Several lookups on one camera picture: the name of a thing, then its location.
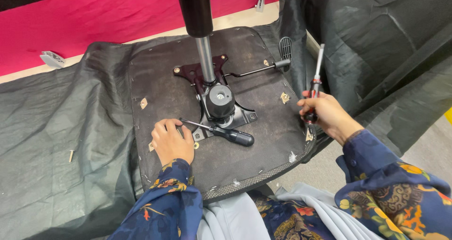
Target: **red and black screwdriver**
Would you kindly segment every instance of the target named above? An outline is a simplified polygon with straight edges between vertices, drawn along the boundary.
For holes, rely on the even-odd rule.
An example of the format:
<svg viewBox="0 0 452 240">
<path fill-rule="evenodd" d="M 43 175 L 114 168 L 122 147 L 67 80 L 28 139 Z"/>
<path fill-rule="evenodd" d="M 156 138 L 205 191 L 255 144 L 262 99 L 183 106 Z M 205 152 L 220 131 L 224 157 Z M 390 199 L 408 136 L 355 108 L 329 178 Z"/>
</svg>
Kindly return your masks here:
<svg viewBox="0 0 452 240">
<path fill-rule="evenodd" d="M 317 69 L 315 70 L 314 79 L 311 81 L 311 88 L 309 90 L 308 98 L 317 98 L 319 96 L 319 87 L 322 84 L 322 81 L 320 81 L 320 67 L 322 65 L 324 48 L 325 44 L 320 45 L 319 58 L 317 59 Z M 303 115 L 303 120 L 311 124 L 317 122 L 318 118 L 319 117 L 317 116 L 317 113 L 315 113 L 314 108 L 311 108 Z"/>
</svg>

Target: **hand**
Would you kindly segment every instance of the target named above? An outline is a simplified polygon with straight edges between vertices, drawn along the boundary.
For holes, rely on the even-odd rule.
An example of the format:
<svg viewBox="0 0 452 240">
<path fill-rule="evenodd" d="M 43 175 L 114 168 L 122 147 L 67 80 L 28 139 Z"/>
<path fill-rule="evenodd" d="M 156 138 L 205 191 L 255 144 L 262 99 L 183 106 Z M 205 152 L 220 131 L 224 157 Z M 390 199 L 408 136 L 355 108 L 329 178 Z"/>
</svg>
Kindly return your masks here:
<svg viewBox="0 0 452 240">
<path fill-rule="evenodd" d="M 303 96 L 309 96 L 309 91 L 303 91 Z M 319 116 L 316 124 L 320 125 L 326 134 L 342 146 L 353 133 L 364 129 L 329 94 L 319 92 L 318 98 L 302 99 L 297 102 L 297 105 L 303 107 L 300 110 L 302 117 L 311 108 L 315 108 L 315 112 Z"/>
<path fill-rule="evenodd" d="M 151 144 L 154 146 L 162 166 L 177 158 L 184 159 L 189 164 L 193 161 L 195 151 L 192 132 L 182 125 L 184 132 L 184 138 L 182 138 L 176 125 L 181 126 L 182 122 L 177 119 L 163 119 L 155 124 L 154 130 L 151 132 L 153 137 Z"/>
</svg>

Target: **black metal mounting plate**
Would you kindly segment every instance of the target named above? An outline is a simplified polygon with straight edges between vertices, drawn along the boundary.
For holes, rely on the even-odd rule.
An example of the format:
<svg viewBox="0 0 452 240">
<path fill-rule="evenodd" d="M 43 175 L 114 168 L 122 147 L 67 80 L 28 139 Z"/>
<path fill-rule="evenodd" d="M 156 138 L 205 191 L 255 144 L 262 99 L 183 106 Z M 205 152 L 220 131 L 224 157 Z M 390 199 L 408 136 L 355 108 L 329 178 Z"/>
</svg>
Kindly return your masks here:
<svg viewBox="0 0 452 240">
<path fill-rule="evenodd" d="M 203 80 L 201 64 L 188 64 L 174 69 L 174 75 L 186 78 L 190 81 L 191 86 L 196 90 L 198 95 L 199 106 L 201 107 L 201 116 L 199 117 L 199 123 L 206 126 L 215 126 L 226 129 L 234 129 L 236 127 L 242 126 L 244 124 L 254 122 L 258 119 L 256 111 L 252 109 L 245 108 L 241 106 L 238 102 L 235 102 L 234 112 L 223 118 L 223 119 L 213 119 L 210 117 L 209 112 L 206 108 L 206 96 L 209 93 L 210 87 L 216 84 L 222 84 L 228 86 L 226 79 L 224 78 L 222 66 L 227 61 L 228 57 L 226 54 L 221 56 L 215 56 L 212 58 L 214 64 L 215 81 L 211 84 L 206 84 Z M 213 136 L 212 132 L 200 127 L 196 127 L 193 131 L 193 139 L 195 141 L 200 141 L 208 137 Z"/>
</svg>

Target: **screwdriver handle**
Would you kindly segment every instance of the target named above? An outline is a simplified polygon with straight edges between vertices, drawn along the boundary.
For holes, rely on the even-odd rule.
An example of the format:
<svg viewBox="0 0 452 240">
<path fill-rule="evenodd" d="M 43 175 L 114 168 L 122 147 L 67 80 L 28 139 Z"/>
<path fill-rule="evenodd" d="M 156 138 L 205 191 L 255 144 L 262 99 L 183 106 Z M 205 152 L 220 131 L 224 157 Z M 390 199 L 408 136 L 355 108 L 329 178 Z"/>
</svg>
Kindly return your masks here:
<svg viewBox="0 0 452 240">
<path fill-rule="evenodd" d="M 313 79 L 311 81 L 311 88 L 309 90 L 308 98 L 317 98 L 319 96 L 319 87 L 322 82 L 318 79 Z M 315 108 L 311 108 L 308 112 L 303 115 L 303 119 L 307 123 L 315 123 L 319 119 L 317 113 L 315 112 Z"/>
<path fill-rule="evenodd" d="M 251 146 L 254 144 L 254 137 L 248 133 L 240 132 L 234 129 L 221 128 L 218 125 L 213 127 L 213 135 L 223 138 L 239 145 Z"/>
</svg>

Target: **person's left hand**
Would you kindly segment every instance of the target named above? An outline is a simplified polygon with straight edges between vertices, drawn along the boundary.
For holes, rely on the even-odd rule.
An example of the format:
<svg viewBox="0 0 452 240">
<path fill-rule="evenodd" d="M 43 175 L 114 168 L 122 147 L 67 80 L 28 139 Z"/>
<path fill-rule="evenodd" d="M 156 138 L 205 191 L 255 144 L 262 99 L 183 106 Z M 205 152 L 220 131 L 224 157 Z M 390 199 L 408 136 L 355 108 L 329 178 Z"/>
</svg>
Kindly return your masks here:
<svg viewBox="0 0 452 240">
<path fill-rule="evenodd" d="M 162 166 L 177 158 L 184 159 L 189 164 L 193 162 L 195 152 L 192 132 L 182 125 L 184 132 L 184 138 L 182 138 L 176 125 L 181 126 L 182 122 L 177 119 L 163 119 L 155 124 L 154 130 L 151 132 L 153 137 L 151 144 L 157 152 Z"/>
</svg>

